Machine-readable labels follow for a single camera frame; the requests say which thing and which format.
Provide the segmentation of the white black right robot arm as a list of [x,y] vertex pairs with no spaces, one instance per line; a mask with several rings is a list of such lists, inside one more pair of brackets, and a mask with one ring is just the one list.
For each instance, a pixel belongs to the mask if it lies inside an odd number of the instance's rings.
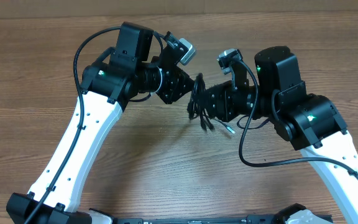
[[286,46],[269,47],[254,57],[251,70],[237,49],[218,56],[230,81],[198,97],[211,118],[224,122],[244,115],[267,118],[276,133],[315,169],[349,223],[358,223],[358,154],[344,118],[325,96],[308,93],[298,60]]

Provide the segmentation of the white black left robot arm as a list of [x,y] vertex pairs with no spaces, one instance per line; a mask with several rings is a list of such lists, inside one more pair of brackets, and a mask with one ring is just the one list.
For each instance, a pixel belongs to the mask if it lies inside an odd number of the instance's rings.
[[14,223],[113,223],[102,211],[79,209],[87,176],[106,136],[138,94],[170,104],[193,88],[183,71],[195,47],[172,33],[125,22],[116,45],[74,75],[77,103],[52,158],[26,194],[14,193],[6,210]]

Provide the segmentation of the black USB cable thick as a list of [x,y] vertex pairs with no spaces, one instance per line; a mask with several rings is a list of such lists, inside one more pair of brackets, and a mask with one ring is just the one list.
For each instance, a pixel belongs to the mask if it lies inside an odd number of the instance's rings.
[[200,126],[204,131],[207,129],[213,131],[214,126],[210,122],[206,109],[201,102],[202,93],[206,90],[203,74],[197,74],[193,89],[191,91],[190,100],[187,106],[188,117],[190,120],[200,119]]

